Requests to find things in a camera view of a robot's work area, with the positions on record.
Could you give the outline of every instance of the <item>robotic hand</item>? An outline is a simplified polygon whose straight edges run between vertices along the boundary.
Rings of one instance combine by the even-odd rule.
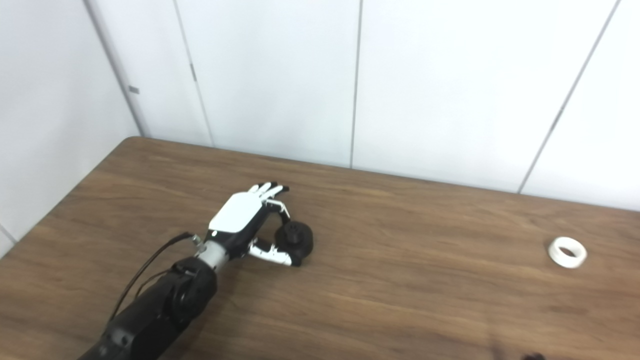
[[[289,191],[276,182],[253,185],[247,192],[235,193],[211,219],[206,246],[198,257],[214,270],[220,263],[246,254],[288,266],[300,266],[313,250],[312,232],[301,222],[292,222],[287,207],[274,198]],[[271,213],[278,213],[282,227],[275,244],[256,237]]]
[[[300,266],[313,249],[313,234],[309,226],[291,221],[285,205],[274,199],[288,190],[272,182],[235,193],[211,219],[205,241],[184,233],[161,247],[127,285],[100,340],[79,360],[157,359],[205,309],[216,293],[217,274],[227,261],[249,254]],[[275,244],[256,237],[271,213],[280,214],[282,220]],[[118,313],[120,303],[149,263],[170,245],[187,238],[198,248],[195,256],[154,275],[152,278],[162,276]]]

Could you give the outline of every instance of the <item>wooden table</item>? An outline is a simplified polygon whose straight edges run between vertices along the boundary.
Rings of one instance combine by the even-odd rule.
[[[166,358],[640,358],[640,213],[143,138],[0,261],[0,358],[75,359],[153,251],[269,180],[291,186],[314,253],[229,263]],[[587,247],[582,267],[547,256],[560,235]],[[181,243],[148,274],[192,253]]]

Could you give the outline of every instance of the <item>black robotic arm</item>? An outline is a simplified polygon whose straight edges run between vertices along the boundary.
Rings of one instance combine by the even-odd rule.
[[[217,290],[216,274],[227,261],[249,254],[300,266],[313,249],[313,235],[307,225],[291,221],[285,205],[274,199],[286,191],[288,187],[271,182],[235,193],[209,223],[205,241],[188,233],[172,239],[168,244],[192,238],[198,252],[173,264],[155,284],[117,313],[125,292],[100,340],[79,359],[157,359],[205,309]],[[282,219],[275,244],[256,237],[271,213],[278,213]]]

